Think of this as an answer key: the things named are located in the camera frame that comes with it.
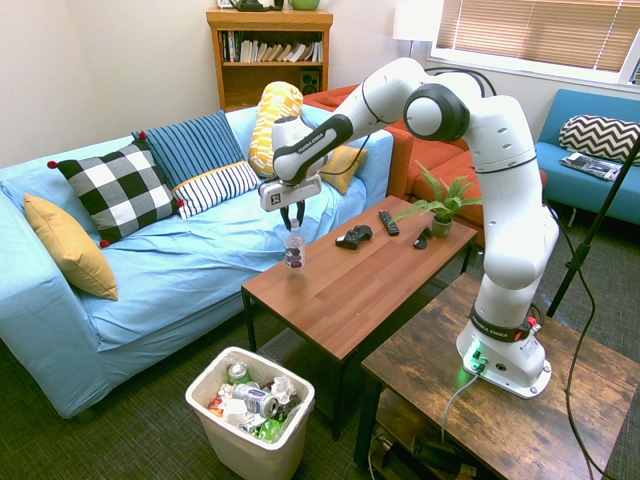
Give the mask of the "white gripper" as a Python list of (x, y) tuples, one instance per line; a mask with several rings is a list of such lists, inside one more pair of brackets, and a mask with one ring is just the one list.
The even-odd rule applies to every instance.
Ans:
[(259, 186), (258, 193), (261, 208), (267, 212), (279, 209), (283, 223), (286, 229), (290, 231), (291, 219), (289, 218), (288, 206), (296, 203), (296, 219), (299, 223), (302, 223), (305, 215), (304, 200), (318, 195), (321, 190), (321, 176), (319, 174), (313, 174), (295, 186), (285, 185), (281, 179), (265, 181)]

